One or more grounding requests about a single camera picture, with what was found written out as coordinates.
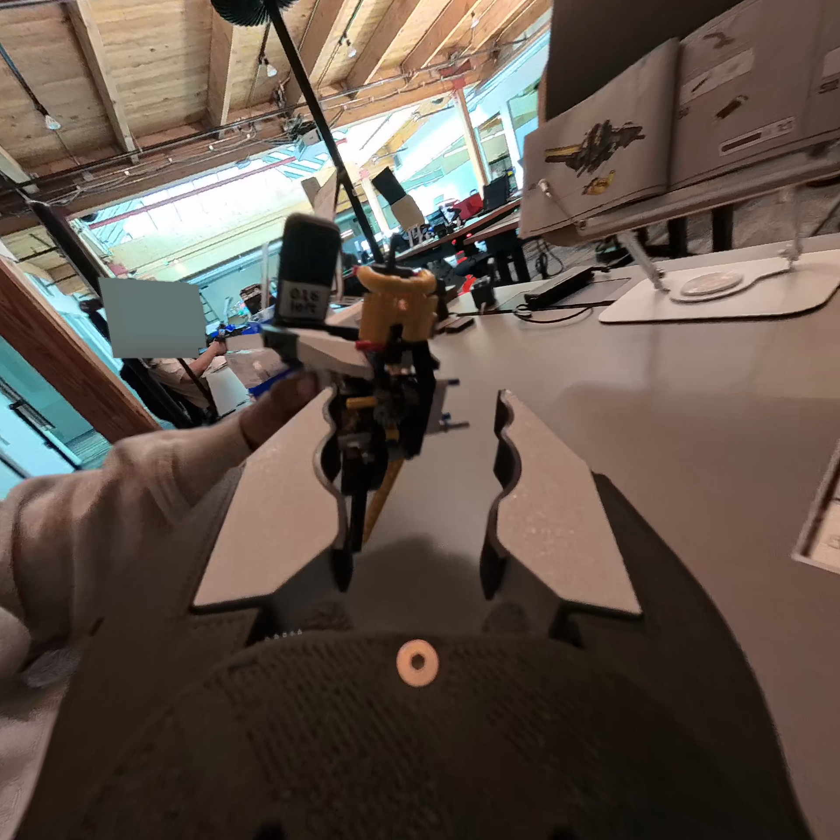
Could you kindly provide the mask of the black light stand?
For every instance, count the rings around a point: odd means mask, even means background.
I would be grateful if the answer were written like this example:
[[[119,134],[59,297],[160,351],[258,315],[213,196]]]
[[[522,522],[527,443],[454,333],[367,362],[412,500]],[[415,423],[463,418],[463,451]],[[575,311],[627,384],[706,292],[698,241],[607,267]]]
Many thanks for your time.
[[[357,196],[352,178],[344,163],[341,152],[333,137],[333,132],[319,102],[319,98],[312,88],[309,72],[305,70],[298,47],[282,17],[282,11],[289,8],[295,1],[212,1],[211,5],[217,15],[226,23],[235,27],[256,27],[266,23],[275,30],[280,45],[289,61],[292,78],[301,90],[301,94],[309,108],[312,120],[316,125],[321,140],[325,143],[329,157],[335,168],[337,177],[337,191],[344,191],[350,201],[353,215],[361,227],[362,234],[371,249],[374,260],[384,261],[382,249],[375,239],[369,219],[364,213],[361,200]]]

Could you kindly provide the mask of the person's left hand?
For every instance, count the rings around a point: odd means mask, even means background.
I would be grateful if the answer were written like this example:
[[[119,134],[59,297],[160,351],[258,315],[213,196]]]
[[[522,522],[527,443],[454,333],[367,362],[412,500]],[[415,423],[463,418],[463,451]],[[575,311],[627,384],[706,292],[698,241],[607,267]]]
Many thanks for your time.
[[[256,402],[238,415],[248,450],[256,452],[323,390],[315,371],[297,371],[275,382]]]

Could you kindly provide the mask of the black power adapter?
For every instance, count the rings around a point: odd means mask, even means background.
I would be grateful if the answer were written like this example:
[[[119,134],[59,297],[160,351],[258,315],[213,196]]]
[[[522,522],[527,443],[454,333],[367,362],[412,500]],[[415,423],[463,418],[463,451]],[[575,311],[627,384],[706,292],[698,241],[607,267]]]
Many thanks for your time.
[[[592,267],[574,269],[554,283],[545,283],[540,289],[525,292],[522,305],[530,312],[552,309],[591,285],[594,276],[595,270]]]

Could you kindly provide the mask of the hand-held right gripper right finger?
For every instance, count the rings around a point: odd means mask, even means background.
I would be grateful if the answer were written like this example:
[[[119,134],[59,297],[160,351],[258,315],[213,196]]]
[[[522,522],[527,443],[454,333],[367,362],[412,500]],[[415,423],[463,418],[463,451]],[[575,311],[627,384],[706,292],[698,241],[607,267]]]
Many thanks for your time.
[[[642,617],[594,474],[508,389],[497,395],[493,473],[500,491],[488,512],[479,580],[488,601],[510,572],[528,573],[575,611]]]

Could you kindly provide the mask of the lego technic model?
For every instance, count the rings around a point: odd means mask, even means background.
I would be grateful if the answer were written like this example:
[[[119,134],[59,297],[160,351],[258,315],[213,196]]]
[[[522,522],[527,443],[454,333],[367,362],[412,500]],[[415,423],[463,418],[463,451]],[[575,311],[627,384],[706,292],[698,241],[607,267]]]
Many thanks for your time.
[[[350,504],[345,548],[360,552],[371,538],[405,463],[419,456],[426,437],[469,427],[444,410],[457,379],[439,379],[429,341],[436,333],[445,292],[428,269],[359,266],[364,294],[354,348],[371,378],[346,374],[331,404],[336,422],[339,489]]]

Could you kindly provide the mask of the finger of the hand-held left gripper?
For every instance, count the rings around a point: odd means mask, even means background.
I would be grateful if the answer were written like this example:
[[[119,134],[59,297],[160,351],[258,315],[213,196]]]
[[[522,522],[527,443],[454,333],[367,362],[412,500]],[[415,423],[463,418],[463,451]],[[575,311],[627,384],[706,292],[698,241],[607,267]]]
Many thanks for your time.
[[[371,381],[374,368],[355,342],[325,330],[290,329],[294,340],[294,356],[310,371]]]

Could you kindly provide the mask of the person's left forearm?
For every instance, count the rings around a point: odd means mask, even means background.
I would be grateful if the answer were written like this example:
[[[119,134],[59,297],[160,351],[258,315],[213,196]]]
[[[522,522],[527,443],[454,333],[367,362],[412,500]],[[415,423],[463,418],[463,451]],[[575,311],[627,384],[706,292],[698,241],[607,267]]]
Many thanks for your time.
[[[125,438],[100,468],[28,479],[2,500],[2,680],[93,625],[118,562],[137,560],[258,447],[255,409]]]

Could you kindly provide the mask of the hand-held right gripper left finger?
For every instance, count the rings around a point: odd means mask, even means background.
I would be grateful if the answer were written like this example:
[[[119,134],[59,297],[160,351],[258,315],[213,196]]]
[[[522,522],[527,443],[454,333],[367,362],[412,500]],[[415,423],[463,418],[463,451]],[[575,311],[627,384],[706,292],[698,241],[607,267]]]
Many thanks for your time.
[[[199,613],[287,610],[345,593],[354,572],[348,504],[335,484],[334,386],[248,457],[192,601]]]

